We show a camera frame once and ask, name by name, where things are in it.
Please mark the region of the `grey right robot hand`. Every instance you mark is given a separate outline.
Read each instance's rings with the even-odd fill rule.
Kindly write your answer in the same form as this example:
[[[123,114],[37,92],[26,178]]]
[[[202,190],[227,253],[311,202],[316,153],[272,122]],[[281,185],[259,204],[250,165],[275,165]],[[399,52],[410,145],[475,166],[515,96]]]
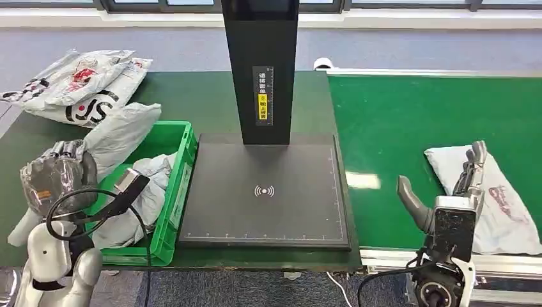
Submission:
[[[430,209],[413,192],[406,176],[397,181],[397,194],[418,229],[427,235],[448,235],[453,232],[474,233],[484,203],[484,164],[488,156],[486,143],[475,141],[465,153],[467,160],[462,164],[450,196],[435,198]]]

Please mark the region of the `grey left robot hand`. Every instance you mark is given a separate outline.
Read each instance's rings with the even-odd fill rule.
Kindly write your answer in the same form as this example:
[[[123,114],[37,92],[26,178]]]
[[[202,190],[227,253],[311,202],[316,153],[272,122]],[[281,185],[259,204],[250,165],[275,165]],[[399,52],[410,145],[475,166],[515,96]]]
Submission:
[[[29,209],[44,217],[60,197],[96,188],[97,165],[83,140],[57,141],[23,166],[20,179]]]

